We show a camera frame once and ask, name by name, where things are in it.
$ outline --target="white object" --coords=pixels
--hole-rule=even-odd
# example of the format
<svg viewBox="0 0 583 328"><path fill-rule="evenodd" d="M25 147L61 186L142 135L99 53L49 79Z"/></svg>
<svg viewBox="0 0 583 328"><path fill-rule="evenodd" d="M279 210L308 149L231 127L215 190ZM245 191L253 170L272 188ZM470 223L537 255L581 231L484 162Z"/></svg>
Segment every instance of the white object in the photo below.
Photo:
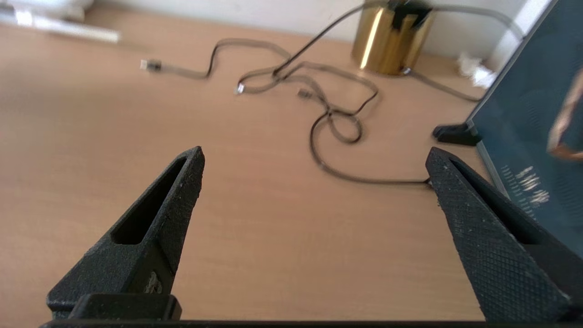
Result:
<svg viewBox="0 0 583 328"><path fill-rule="evenodd" d="M497 74L482 65L480 58L472 58L461 53L458 58L459 74L472 80L474 86L488 89L497 78Z"/></svg>
<svg viewBox="0 0 583 328"><path fill-rule="evenodd" d="M84 21L93 0L7 0L6 4L14 8L19 26L111 43L120 40L117 31L65 20Z"/></svg>
<svg viewBox="0 0 583 328"><path fill-rule="evenodd" d="M93 0L6 0L17 12L30 12L35 16L53 19L85 20L85 9Z"/></svg>

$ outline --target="cable connector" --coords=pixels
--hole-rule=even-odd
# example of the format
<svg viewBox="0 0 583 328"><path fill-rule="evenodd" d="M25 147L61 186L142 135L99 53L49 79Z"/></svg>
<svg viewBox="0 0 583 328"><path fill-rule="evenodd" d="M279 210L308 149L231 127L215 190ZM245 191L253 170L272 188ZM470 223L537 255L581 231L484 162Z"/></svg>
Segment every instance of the cable connector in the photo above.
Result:
<svg viewBox="0 0 583 328"><path fill-rule="evenodd" d="M239 83L234 90L235 95L240 95L245 91L245 85L243 83Z"/></svg>
<svg viewBox="0 0 583 328"><path fill-rule="evenodd" d="M162 62L155 59L151 60L142 59L140 61L140 69L149 72L160 72L162 70Z"/></svg>

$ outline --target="gold cylinder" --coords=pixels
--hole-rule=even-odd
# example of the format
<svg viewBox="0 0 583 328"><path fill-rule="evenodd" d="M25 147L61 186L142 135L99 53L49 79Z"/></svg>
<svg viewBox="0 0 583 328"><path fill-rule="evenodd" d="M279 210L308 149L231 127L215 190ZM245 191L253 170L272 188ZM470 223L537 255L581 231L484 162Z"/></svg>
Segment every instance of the gold cylinder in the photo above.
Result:
<svg viewBox="0 0 583 328"><path fill-rule="evenodd" d="M361 69L404 75L406 68L414 68L433 18L429 6L414 0L392 0L387 6L366 9L352 58Z"/></svg>

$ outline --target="wooden desk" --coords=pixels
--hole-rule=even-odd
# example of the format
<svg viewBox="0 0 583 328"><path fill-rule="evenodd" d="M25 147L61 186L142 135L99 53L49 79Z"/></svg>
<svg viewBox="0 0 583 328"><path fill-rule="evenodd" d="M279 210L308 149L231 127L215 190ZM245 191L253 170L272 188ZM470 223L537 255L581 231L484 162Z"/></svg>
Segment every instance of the wooden desk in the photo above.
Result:
<svg viewBox="0 0 583 328"><path fill-rule="evenodd" d="M319 170L308 130L321 108L296 97L298 85L233 95L241 74L277 64L275 55L229 49L209 81L138 69L142 58L204 69L224 37L290 51L306 37L112 8L88 23L122 31L123 43L0 27L0 326L48 321L50 288L196 145L203 189L173 289L184 319L483 319L433 191ZM349 52L325 40L305 57L356 71ZM420 67L465 84L450 61L425 57ZM426 178L431 130L474 105L409 78L364 75L383 97L363 116L366 137L346 146L324 130L324 157L355 174ZM334 102L354 107L366 95L316 77ZM441 146L481 166L473 148Z"/></svg>

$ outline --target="crumpled paper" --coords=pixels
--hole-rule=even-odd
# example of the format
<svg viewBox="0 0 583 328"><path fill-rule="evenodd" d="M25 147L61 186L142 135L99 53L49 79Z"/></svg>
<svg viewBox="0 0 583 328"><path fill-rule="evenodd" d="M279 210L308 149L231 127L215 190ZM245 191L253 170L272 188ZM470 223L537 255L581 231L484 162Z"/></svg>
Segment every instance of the crumpled paper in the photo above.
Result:
<svg viewBox="0 0 583 328"><path fill-rule="evenodd" d="M498 74L482 65L480 58L473 58L462 52L458 58L459 74L472 80L472 85L488 89L492 86Z"/></svg>

